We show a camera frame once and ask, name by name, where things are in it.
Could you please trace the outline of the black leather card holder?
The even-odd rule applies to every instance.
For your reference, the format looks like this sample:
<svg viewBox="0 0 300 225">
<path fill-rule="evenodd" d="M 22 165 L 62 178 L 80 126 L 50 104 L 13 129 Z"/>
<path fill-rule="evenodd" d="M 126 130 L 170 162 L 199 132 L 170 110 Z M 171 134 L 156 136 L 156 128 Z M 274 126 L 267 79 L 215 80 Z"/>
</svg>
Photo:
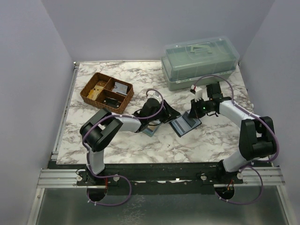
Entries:
<svg viewBox="0 0 300 225">
<path fill-rule="evenodd" d="M 197 128 L 202 124 L 199 119 L 190 118 L 190 111 L 185 111 L 181 116 L 172 120 L 169 124 L 177 134 L 177 136 L 182 137 L 193 129 Z"/>
</svg>

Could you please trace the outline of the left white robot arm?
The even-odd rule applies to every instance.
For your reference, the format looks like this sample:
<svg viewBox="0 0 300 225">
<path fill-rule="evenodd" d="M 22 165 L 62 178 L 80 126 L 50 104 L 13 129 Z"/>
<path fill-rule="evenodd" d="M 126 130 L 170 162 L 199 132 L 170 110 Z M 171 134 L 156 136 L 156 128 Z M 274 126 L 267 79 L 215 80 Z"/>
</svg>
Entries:
<svg viewBox="0 0 300 225">
<path fill-rule="evenodd" d="M 87 149 L 88 180 L 93 185 L 103 182 L 104 150 L 118 132 L 140 133 L 154 121 L 168 123 L 180 116 L 166 101 L 149 98 L 133 115 L 121 115 L 107 109 L 99 110 L 80 129 L 82 144 Z"/>
</svg>

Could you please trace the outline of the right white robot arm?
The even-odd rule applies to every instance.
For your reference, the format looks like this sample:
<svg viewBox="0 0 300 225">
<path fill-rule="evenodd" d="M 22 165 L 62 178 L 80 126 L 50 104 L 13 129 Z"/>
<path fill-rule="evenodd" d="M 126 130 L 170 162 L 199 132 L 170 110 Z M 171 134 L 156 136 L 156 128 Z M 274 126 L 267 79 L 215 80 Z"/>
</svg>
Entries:
<svg viewBox="0 0 300 225">
<path fill-rule="evenodd" d="M 270 117 L 260 117 L 247 111 L 231 97 L 224 97 L 219 82 L 206 86 L 208 100 L 203 99 L 203 90 L 195 85 L 190 92 L 195 96 L 191 100 L 189 117 L 200 119 L 212 115 L 223 115 L 240 128 L 238 150 L 219 163 L 216 171 L 218 182 L 225 184 L 233 178 L 233 172 L 248 164 L 251 160 L 276 154 L 277 143 L 274 137 L 273 121 Z"/>
</svg>

